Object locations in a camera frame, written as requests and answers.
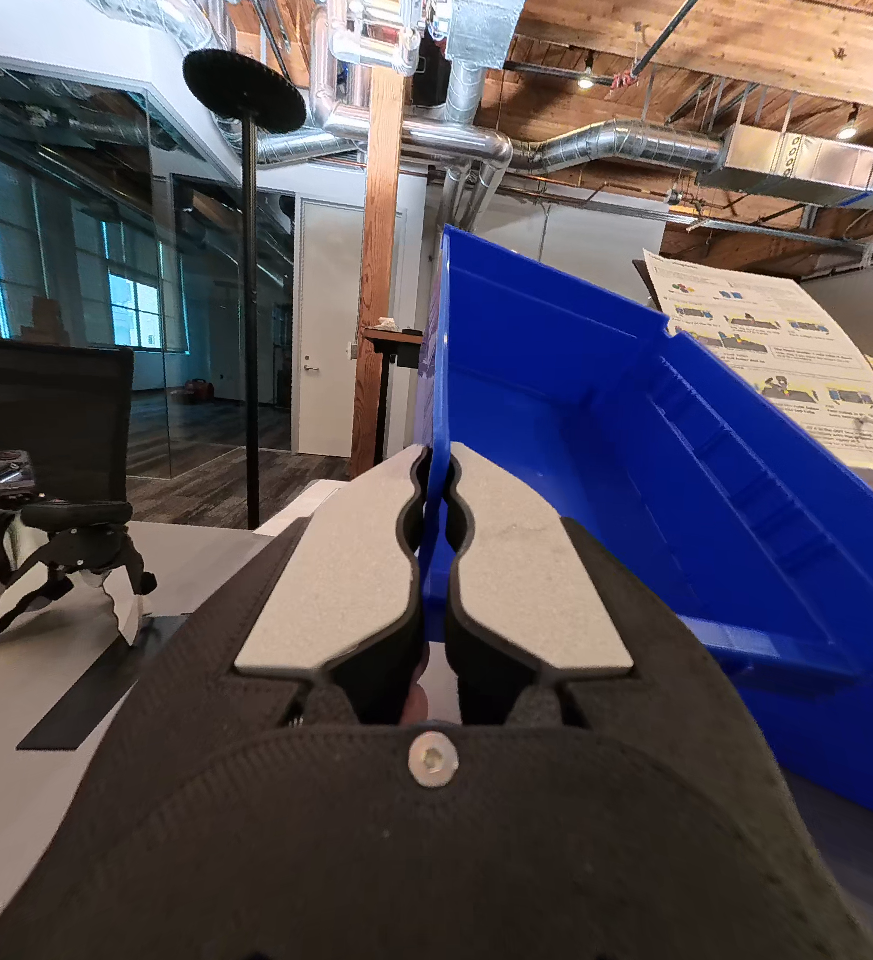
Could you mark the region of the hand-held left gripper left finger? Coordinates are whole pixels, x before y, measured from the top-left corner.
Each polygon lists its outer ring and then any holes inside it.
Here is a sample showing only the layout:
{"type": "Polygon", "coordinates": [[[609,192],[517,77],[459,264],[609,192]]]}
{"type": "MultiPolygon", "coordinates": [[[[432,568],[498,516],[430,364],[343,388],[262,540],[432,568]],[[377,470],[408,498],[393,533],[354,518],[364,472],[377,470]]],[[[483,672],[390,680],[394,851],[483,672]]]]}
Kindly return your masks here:
{"type": "Polygon", "coordinates": [[[314,510],[235,658],[239,675],[332,685],[362,724],[400,722],[423,658],[431,460],[413,444],[314,510]]]}

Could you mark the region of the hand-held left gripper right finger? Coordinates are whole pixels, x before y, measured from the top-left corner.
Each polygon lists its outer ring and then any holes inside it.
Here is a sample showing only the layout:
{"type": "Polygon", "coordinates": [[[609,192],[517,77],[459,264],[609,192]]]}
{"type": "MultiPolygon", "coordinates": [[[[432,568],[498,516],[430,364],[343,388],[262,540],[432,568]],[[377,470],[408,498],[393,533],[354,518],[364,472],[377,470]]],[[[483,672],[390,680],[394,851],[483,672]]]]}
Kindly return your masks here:
{"type": "Polygon", "coordinates": [[[444,492],[454,552],[447,662],[465,725],[504,724],[528,689],[626,677],[620,631],[557,509],[461,442],[444,492]]]}

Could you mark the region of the blue plastic bin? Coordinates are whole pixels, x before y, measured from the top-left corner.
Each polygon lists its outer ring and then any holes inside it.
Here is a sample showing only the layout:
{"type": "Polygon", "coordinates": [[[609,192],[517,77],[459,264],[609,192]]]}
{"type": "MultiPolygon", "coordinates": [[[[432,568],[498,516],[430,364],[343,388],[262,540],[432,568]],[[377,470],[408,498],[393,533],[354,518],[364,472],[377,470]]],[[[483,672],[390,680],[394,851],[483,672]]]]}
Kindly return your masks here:
{"type": "Polygon", "coordinates": [[[649,307],[446,227],[414,439],[582,525],[741,691],[777,761],[873,810],[873,488],[649,307]]]}

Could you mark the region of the wooden top office desk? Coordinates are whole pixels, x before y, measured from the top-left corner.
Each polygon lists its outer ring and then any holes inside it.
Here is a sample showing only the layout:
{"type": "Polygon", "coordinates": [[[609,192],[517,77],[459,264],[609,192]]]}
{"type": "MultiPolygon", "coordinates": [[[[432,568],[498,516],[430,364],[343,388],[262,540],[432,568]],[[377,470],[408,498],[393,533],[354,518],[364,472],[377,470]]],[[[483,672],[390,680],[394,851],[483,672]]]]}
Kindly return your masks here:
{"type": "Polygon", "coordinates": [[[423,337],[415,338],[402,333],[389,333],[369,329],[365,338],[371,342],[375,354],[382,357],[380,392],[378,398],[378,416],[375,433],[373,466],[380,465],[386,459],[387,416],[390,393],[390,367],[417,371],[423,337]]]}

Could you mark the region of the grey desk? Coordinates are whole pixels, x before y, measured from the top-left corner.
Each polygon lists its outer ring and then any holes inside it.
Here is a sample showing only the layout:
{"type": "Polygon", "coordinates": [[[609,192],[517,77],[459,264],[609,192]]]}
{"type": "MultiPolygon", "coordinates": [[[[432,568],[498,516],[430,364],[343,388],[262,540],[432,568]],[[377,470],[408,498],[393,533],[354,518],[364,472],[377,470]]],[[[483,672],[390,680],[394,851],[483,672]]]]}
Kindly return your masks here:
{"type": "MultiPolygon", "coordinates": [[[[138,521],[131,536],[158,579],[149,602],[159,617],[192,613],[271,539],[138,521]]],[[[74,751],[21,751],[18,743],[105,652],[114,627],[107,597],[80,583],[0,641],[0,913],[53,838],[116,710],[74,751]]],[[[873,931],[873,811],[785,776],[818,851],[873,931]]]]}

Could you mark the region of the person's left hand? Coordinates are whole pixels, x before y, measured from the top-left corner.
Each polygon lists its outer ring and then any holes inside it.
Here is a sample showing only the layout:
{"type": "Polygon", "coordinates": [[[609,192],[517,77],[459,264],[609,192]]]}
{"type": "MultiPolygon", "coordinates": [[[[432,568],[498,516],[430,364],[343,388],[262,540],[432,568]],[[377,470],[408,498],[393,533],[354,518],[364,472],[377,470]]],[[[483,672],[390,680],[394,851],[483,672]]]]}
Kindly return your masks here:
{"type": "Polygon", "coordinates": [[[409,686],[406,692],[406,701],[404,703],[399,725],[419,726],[425,723],[429,717],[429,699],[426,690],[421,684],[430,660],[430,647],[426,644],[423,648],[423,654],[419,663],[415,666],[410,677],[409,686]]]}

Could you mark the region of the white door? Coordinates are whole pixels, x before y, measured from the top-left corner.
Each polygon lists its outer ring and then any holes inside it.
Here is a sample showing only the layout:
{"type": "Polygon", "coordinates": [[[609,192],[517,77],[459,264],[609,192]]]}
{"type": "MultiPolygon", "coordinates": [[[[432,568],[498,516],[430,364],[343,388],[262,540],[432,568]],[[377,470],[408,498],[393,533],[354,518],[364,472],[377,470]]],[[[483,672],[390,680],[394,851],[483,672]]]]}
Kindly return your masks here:
{"type": "Polygon", "coordinates": [[[298,200],[293,399],[300,453],[350,457],[363,228],[359,207],[298,200]]]}

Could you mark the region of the black mesh chair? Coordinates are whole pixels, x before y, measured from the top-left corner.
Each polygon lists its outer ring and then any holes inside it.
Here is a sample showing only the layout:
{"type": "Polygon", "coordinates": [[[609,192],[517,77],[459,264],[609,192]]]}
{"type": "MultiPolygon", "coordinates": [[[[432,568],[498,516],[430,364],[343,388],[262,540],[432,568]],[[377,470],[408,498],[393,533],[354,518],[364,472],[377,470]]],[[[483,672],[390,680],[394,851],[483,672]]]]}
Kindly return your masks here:
{"type": "Polygon", "coordinates": [[[0,339],[0,493],[125,501],[134,359],[0,339]]]}

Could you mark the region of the cardboard box stack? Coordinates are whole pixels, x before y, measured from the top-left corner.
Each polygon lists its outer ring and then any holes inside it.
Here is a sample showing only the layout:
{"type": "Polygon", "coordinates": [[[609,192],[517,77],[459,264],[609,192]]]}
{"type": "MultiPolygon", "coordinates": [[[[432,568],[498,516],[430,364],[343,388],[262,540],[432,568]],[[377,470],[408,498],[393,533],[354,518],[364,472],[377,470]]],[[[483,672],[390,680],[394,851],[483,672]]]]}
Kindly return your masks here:
{"type": "Polygon", "coordinates": [[[31,321],[20,330],[23,342],[69,348],[70,334],[62,319],[57,300],[34,295],[31,303],[31,321]]]}

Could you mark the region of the black floor lamp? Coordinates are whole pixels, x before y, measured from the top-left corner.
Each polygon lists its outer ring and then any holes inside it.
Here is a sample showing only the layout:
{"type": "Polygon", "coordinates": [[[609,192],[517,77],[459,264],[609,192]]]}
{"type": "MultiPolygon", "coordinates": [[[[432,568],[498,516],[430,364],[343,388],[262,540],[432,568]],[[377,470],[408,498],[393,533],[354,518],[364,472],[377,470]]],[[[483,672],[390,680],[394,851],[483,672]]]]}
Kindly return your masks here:
{"type": "Polygon", "coordinates": [[[241,321],[245,388],[247,526],[261,523],[259,443],[258,311],[258,139],[261,132],[292,134],[306,121],[299,90],[261,62],[234,51],[206,49],[187,54],[183,78],[192,95],[212,114],[240,127],[241,321]]]}

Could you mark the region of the black ceiling pipe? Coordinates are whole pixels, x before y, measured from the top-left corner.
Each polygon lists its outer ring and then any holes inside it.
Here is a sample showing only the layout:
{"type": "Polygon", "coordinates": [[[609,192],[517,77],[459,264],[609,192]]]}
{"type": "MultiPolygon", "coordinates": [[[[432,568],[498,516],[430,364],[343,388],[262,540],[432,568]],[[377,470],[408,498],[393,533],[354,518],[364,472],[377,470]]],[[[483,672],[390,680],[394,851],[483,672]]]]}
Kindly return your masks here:
{"type": "Polygon", "coordinates": [[[683,24],[683,21],[688,18],[698,3],[699,1],[690,0],[685,1],[681,5],[675,15],[670,19],[663,30],[661,30],[657,39],[647,48],[646,53],[642,54],[640,58],[635,60],[632,68],[628,71],[629,78],[637,81],[642,76],[646,68],[653,63],[662,47],[670,40],[670,37],[673,35],[673,33],[683,24]]]}

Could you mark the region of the wooden post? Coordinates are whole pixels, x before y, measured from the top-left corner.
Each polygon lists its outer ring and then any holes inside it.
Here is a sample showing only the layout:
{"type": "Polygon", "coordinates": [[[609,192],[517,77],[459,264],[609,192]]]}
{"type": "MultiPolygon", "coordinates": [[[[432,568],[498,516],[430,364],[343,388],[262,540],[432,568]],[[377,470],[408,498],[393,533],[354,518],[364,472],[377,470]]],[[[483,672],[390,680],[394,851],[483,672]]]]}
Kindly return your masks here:
{"type": "Polygon", "coordinates": [[[405,78],[386,67],[372,68],[349,464],[352,480],[372,469],[375,458],[383,356],[367,333],[390,315],[404,101],[405,78]]]}

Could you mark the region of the silver round air duct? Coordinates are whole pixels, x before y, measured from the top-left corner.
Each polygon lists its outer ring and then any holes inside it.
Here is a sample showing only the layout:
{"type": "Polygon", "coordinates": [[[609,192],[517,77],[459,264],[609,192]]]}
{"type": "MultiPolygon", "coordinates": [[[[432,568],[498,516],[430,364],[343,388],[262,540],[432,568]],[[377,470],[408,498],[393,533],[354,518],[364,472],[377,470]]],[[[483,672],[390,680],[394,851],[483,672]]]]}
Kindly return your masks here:
{"type": "MultiPolygon", "coordinates": [[[[185,56],[206,49],[229,50],[225,37],[200,2],[91,2],[118,21],[146,27],[171,37],[185,56]]],[[[258,139],[258,164],[285,166],[350,154],[369,147],[371,109],[336,98],[337,62],[334,43],[342,36],[328,13],[341,2],[317,5],[312,18],[314,89],[302,95],[304,125],[293,133],[266,132],[258,139]]],[[[707,173],[718,162],[721,142],[692,131],[673,130],[639,119],[609,120],[550,140],[514,141],[497,130],[451,122],[475,108],[482,91],[482,66],[462,61],[451,70],[448,101],[437,118],[403,118],[402,147],[413,159],[440,162],[447,169],[441,210],[459,229],[472,232],[506,174],[561,171],[606,159],[643,162],[671,170],[707,173]]],[[[231,148],[241,151],[237,121],[214,116],[231,148]]]]}

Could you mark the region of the rectangular metal air duct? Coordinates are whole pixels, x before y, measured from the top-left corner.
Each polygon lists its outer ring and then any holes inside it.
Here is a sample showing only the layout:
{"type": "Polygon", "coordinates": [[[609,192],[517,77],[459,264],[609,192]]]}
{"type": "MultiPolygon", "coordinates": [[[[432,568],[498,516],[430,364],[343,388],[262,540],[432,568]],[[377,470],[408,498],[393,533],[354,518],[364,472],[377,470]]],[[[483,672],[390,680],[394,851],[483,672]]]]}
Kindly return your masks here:
{"type": "Polygon", "coordinates": [[[827,209],[873,210],[873,148],[792,131],[732,126],[705,187],[827,209]]]}

